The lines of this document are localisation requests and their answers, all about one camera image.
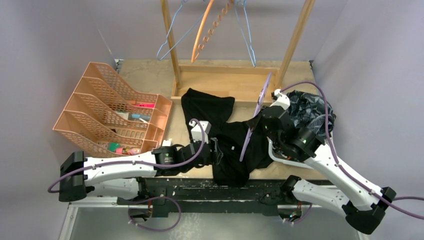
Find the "pink highlighter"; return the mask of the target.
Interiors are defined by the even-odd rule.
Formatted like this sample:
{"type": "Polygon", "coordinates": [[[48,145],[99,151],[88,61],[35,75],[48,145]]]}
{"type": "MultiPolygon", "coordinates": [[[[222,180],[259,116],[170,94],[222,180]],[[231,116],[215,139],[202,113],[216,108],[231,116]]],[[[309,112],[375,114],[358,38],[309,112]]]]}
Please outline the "pink highlighter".
{"type": "Polygon", "coordinates": [[[154,103],[136,103],[134,104],[134,106],[143,107],[143,108],[154,108],[155,104],[154,103]]]}

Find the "white plastic basket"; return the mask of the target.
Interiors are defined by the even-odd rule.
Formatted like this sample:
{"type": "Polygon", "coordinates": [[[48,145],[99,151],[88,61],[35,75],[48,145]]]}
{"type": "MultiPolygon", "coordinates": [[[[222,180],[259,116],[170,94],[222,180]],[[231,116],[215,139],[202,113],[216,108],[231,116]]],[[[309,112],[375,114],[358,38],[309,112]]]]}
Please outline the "white plastic basket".
{"type": "Polygon", "coordinates": [[[289,159],[287,155],[285,155],[282,151],[279,151],[277,150],[276,147],[274,147],[274,143],[269,138],[267,138],[267,140],[268,140],[268,155],[273,161],[283,163],[285,165],[294,166],[294,167],[312,169],[312,167],[306,165],[305,163],[289,159]]]}

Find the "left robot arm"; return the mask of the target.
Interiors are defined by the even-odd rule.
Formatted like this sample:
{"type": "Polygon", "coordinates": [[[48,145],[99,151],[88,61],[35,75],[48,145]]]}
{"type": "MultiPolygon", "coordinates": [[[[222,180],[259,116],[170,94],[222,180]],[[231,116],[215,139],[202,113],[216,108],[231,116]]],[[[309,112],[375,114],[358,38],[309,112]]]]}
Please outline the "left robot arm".
{"type": "Polygon", "coordinates": [[[59,179],[47,191],[54,193],[53,187],[59,185],[58,200],[65,203],[94,195],[142,205],[148,201],[149,191],[139,185],[140,178],[176,176],[222,160],[218,139],[208,136],[211,124],[192,119],[189,126],[193,139],[186,146],[163,144],[144,153],[117,157],[88,157],[75,151],[60,166],[59,179]]]}

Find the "peach plastic file organizer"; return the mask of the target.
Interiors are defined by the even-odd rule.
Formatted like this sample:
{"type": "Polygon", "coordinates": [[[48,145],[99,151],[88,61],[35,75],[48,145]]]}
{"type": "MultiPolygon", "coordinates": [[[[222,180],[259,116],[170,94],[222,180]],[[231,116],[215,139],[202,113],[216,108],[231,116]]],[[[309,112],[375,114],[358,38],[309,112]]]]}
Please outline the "peach plastic file organizer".
{"type": "Polygon", "coordinates": [[[161,94],[133,89],[109,64],[90,62],[53,130],[92,157],[124,156],[116,148],[138,147],[144,153],[161,145],[172,104],[161,94]],[[150,121],[131,114],[150,116],[150,121]]]}

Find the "grey camouflage shorts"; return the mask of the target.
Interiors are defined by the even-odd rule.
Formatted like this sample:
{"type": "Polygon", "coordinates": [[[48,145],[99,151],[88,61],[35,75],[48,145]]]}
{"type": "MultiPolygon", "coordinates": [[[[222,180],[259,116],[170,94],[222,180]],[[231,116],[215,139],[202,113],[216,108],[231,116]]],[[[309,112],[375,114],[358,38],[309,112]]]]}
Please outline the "grey camouflage shorts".
{"type": "Polygon", "coordinates": [[[325,102],[315,94],[302,91],[291,91],[286,94],[290,106],[287,109],[296,128],[308,128],[322,138],[326,138],[325,102]]]}

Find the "blue marker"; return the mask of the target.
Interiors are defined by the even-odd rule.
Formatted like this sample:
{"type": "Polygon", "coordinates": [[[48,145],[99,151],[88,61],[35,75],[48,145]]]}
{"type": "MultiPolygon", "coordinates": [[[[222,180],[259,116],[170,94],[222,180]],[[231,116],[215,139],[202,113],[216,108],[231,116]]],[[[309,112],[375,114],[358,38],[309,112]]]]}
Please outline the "blue marker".
{"type": "Polygon", "coordinates": [[[150,119],[151,119],[151,117],[149,115],[137,114],[137,113],[132,113],[131,117],[133,119],[138,119],[138,120],[142,119],[142,120],[147,121],[147,122],[150,121],[150,119]]]}

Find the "wooden clothes rack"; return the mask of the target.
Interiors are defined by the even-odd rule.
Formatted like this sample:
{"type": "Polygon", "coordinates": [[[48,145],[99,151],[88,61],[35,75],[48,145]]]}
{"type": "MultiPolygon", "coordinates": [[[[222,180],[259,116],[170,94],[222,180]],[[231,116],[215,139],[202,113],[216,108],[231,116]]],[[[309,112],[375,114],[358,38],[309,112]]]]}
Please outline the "wooden clothes rack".
{"type": "MultiPolygon", "coordinates": [[[[300,82],[315,82],[310,62],[292,60],[314,5],[313,0],[304,2],[280,67],[273,66],[271,61],[264,64],[256,62],[256,67],[253,67],[250,60],[248,63],[241,60],[213,60],[208,63],[197,59],[191,63],[193,46],[188,63],[180,64],[175,48],[168,55],[174,74],[171,100],[179,104],[182,96],[189,89],[194,89],[218,97],[234,97],[237,107],[254,107],[270,72],[272,76],[263,99],[265,105],[272,103],[271,93],[276,89],[300,82]]],[[[215,18],[209,15],[206,31],[215,18]]]]}

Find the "orange hanger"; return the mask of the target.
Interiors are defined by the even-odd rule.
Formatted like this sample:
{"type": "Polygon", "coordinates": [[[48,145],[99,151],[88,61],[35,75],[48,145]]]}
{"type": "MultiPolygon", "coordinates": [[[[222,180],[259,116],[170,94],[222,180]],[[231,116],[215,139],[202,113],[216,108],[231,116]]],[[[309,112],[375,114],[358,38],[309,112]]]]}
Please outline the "orange hanger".
{"type": "Polygon", "coordinates": [[[211,26],[208,30],[205,30],[205,27],[207,26],[207,20],[211,13],[211,10],[214,6],[215,0],[210,0],[205,11],[203,14],[203,17],[201,18],[199,28],[194,40],[192,53],[191,53],[191,59],[190,62],[194,63],[201,51],[204,49],[205,45],[209,42],[211,36],[214,34],[224,17],[229,13],[230,9],[235,5],[234,0],[227,0],[225,2],[224,7],[221,9],[220,13],[216,16],[216,18],[212,21],[211,26]]]}

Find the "blue wire hanger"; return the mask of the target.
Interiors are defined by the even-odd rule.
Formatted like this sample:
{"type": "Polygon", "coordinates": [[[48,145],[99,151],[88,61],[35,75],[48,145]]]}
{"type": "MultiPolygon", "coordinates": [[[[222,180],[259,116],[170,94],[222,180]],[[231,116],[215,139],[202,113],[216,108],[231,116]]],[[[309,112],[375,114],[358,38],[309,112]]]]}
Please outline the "blue wire hanger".
{"type": "Polygon", "coordinates": [[[200,27],[201,22],[203,21],[204,17],[206,16],[206,11],[202,13],[197,20],[191,25],[191,27],[188,28],[188,30],[176,41],[172,43],[172,38],[174,37],[174,26],[176,23],[176,18],[178,17],[179,13],[182,11],[186,3],[189,2],[188,0],[180,0],[179,6],[177,10],[174,12],[174,14],[171,16],[171,11],[169,10],[169,1],[168,0],[162,0],[161,1],[161,12],[164,14],[163,16],[163,23],[165,25],[165,39],[160,44],[156,51],[155,58],[158,61],[162,61],[171,54],[171,52],[180,44],[182,40],[184,40],[188,34],[194,31],[195,27],[200,27]]]}

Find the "white stapler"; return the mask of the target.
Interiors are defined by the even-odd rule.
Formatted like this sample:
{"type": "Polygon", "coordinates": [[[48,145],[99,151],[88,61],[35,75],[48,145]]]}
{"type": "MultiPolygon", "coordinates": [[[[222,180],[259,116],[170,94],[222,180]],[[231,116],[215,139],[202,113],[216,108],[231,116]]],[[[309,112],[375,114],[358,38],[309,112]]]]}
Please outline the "white stapler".
{"type": "Polygon", "coordinates": [[[171,145],[172,145],[172,139],[171,138],[163,140],[162,144],[161,144],[162,147],[170,147],[171,145]]]}

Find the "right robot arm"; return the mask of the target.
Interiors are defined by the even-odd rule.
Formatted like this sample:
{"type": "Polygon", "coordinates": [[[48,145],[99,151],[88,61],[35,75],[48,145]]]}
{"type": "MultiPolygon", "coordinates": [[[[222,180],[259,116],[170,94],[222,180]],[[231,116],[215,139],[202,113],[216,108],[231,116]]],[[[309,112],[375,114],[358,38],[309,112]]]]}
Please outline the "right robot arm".
{"type": "Polygon", "coordinates": [[[280,187],[282,200],[319,205],[344,217],[355,230],[372,234],[396,192],[368,181],[338,157],[330,136],[336,116],[324,97],[276,90],[272,98],[270,106],[247,121],[248,129],[264,135],[283,160],[306,165],[336,186],[332,190],[291,175],[280,187]]]}

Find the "purple hanger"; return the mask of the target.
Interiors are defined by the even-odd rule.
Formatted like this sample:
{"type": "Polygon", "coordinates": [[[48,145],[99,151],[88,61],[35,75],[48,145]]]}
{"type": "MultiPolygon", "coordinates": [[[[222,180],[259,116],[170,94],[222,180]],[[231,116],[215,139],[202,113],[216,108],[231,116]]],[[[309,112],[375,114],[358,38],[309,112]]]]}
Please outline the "purple hanger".
{"type": "MultiPolygon", "coordinates": [[[[266,93],[268,91],[268,87],[269,87],[269,84],[270,84],[270,81],[271,81],[271,77],[272,77],[272,72],[270,72],[268,74],[267,79],[266,79],[266,81],[265,81],[265,83],[264,83],[264,85],[262,87],[262,90],[261,90],[261,92],[259,94],[259,97],[258,97],[258,100],[257,100],[257,103],[256,103],[256,107],[255,107],[255,111],[254,111],[253,117],[256,117],[258,115],[258,113],[259,113],[259,111],[260,111],[260,109],[262,107],[262,104],[264,102],[265,95],[266,95],[266,93]]],[[[246,137],[244,139],[244,143],[243,143],[242,150],[241,150],[241,153],[240,153],[239,162],[242,162],[243,159],[244,159],[244,156],[245,156],[245,153],[246,153],[248,144],[249,144],[250,139],[251,139],[251,135],[253,133],[253,129],[254,129],[253,126],[249,126],[248,127],[247,134],[246,134],[246,137]]]]}

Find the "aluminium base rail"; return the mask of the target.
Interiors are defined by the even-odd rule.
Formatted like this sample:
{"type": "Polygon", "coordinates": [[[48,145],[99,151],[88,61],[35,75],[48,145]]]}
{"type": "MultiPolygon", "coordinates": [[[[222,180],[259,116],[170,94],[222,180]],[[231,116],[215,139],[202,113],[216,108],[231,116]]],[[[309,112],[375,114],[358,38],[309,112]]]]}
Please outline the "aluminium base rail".
{"type": "Polygon", "coordinates": [[[86,196],[65,199],[69,203],[97,206],[152,205],[155,218],[167,217],[179,209],[184,213],[236,213],[276,216],[284,208],[294,209],[298,201],[289,193],[294,178],[253,179],[245,186],[217,185],[206,178],[125,178],[87,188],[86,196]]]}

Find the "black garment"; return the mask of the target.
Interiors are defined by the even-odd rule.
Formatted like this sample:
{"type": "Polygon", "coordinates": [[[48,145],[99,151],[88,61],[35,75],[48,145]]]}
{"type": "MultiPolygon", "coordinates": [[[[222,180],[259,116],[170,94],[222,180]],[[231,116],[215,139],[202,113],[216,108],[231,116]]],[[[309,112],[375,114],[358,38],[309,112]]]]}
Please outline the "black garment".
{"type": "Polygon", "coordinates": [[[229,122],[235,98],[219,97],[190,88],[181,97],[185,121],[197,119],[211,124],[208,136],[217,138],[223,157],[212,166],[214,182],[219,186],[243,187],[255,169],[265,169],[272,159],[268,154],[268,139],[264,132],[252,133],[240,160],[248,132],[246,121],[229,122]]]}

